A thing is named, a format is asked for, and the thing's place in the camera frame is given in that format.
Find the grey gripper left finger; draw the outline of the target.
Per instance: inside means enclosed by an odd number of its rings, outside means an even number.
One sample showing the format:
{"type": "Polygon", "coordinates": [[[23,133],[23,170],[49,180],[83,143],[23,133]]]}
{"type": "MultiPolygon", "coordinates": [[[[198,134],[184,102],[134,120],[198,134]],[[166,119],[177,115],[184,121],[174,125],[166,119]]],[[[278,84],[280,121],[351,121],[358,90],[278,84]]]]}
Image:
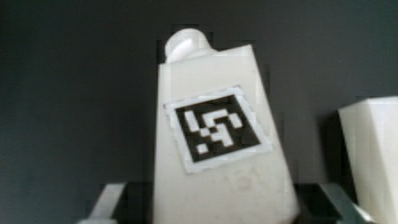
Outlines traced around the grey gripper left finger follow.
{"type": "Polygon", "coordinates": [[[76,224],[117,224],[113,212],[124,188],[124,183],[110,183],[104,185],[90,215],[76,222],[76,224]]]}

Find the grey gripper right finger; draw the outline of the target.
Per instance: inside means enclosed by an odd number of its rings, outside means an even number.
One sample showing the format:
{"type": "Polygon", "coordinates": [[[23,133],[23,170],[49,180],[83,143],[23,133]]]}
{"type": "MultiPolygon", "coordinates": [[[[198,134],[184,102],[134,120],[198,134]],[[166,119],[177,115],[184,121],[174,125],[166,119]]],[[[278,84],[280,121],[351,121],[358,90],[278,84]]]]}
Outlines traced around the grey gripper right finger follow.
{"type": "Polygon", "coordinates": [[[319,188],[337,213],[333,224],[376,224],[367,212],[353,203],[341,186],[328,183],[321,184],[319,188]]]}

